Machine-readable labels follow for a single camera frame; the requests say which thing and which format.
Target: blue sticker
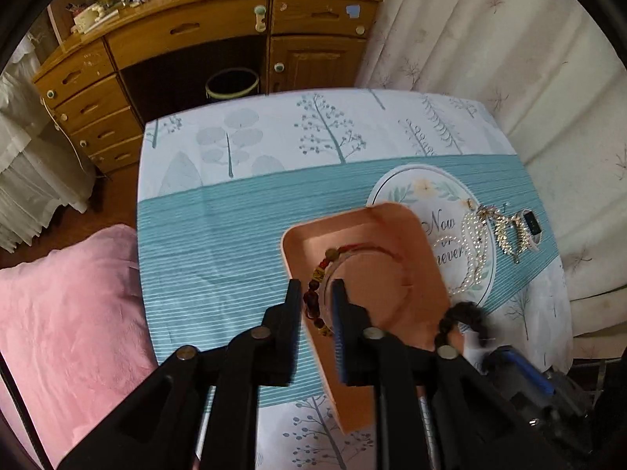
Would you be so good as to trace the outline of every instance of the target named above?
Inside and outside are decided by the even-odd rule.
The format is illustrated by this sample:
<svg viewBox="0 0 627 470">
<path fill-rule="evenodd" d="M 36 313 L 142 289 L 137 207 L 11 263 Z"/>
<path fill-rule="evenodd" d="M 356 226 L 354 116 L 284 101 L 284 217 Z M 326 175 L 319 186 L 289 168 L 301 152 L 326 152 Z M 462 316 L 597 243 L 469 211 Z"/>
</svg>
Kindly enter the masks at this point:
<svg viewBox="0 0 627 470">
<path fill-rule="evenodd" d="M 359 5 L 346 5 L 346 13 L 349 15 L 349 18 L 357 19 L 359 17 L 359 12 L 361 12 L 361 7 Z"/>
</svg>

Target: sheer lace curtain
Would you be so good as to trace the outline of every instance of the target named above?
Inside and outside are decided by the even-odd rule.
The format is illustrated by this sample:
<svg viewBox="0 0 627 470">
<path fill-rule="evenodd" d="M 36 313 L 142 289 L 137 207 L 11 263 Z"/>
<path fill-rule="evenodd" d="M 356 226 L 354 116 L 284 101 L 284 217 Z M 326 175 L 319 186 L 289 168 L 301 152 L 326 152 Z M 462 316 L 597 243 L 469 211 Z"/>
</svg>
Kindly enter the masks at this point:
<svg viewBox="0 0 627 470">
<path fill-rule="evenodd" d="M 575 356 L 620 356 L 627 72 L 577 0 L 384 0 L 358 85 L 484 103 L 550 216 L 574 332 L 587 334 Z"/>
<path fill-rule="evenodd" d="M 30 245 L 59 206 L 87 210 L 95 179 L 89 159 L 82 156 L 81 165 L 52 125 L 31 82 L 40 41 L 27 34 L 0 75 L 0 247 L 9 252 Z"/>
</svg>

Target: teal striped tablecloth section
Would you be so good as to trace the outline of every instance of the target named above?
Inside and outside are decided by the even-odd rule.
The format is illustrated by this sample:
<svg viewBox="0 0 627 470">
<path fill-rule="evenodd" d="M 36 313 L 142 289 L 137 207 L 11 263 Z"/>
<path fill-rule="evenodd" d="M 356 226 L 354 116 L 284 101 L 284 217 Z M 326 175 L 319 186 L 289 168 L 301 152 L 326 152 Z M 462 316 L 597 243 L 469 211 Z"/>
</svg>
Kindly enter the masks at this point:
<svg viewBox="0 0 627 470">
<path fill-rule="evenodd" d="M 191 344 L 208 350 L 258 325 L 285 297 L 281 236 L 301 222 L 363 207 L 380 177 L 409 163 L 438 166 L 484 204 L 531 208 L 544 229 L 540 252 L 519 265 L 498 252 L 484 303 L 492 312 L 537 276 L 557 246 L 542 203 L 515 155 L 408 157 L 275 173 L 148 199 L 138 207 L 143 300 L 159 363 Z M 264 389 L 261 406 L 321 392 L 313 355 L 301 334 L 297 373 L 287 389 Z"/>
</svg>

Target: metal bolt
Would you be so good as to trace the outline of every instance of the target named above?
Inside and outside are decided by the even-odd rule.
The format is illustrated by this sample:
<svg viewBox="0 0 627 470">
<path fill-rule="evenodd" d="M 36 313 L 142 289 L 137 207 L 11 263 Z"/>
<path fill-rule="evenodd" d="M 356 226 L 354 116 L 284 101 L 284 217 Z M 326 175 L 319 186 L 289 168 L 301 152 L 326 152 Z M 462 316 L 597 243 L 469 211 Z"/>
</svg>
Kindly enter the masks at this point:
<svg viewBox="0 0 627 470">
<path fill-rule="evenodd" d="M 176 356 L 179 360 L 190 360 L 196 356 L 196 348 L 191 345 L 185 345 L 184 347 L 176 350 Z"/>
<path fill-rule="evenodd" d="M 381 339 L 385 336 L 385 332 L 378 327 L 365 328 L 363 334 L 366 339 Z"/>
<path fill-rule="evenodd" d="M 457 358 L 457 356 L 459 356 L 459 353 L 453 347 L 450 347 L 449 345 L 443 345 L 438 348 L 438 355 L 440 355 L 442 358 L 445 358 L 446 360 L 453 360 L 454 358 Z"/>
<path fill-rule="evenodd" d="M 250 335 L 253 339 L 265 339 L 267 337 L 270 337 L 270 334 L 272 334 L 272 332 L 270 332 L 270 329 L 268 327 L 264 327 L 263 325 L 259 325 L 258 327 L 255 327 L 250 331 Z"/>
</svg>

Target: wooden desk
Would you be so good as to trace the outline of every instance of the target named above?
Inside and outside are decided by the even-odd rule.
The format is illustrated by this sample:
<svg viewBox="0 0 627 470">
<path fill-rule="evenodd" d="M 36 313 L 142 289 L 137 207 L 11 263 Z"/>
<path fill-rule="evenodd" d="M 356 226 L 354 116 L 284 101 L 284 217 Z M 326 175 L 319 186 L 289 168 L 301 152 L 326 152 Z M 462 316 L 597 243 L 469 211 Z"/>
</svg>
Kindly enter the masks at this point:
<svg viewBox="0 0 627 470">
<path fill-rule="evenodd" d="M 253 68 L 262 93 L 353 86 L 380 1 L 151 0 L 68 38 L 33 82 L 109 172 L 139 160 L 145 122 L 206 102 L 222 68 Z"/>
</svg>

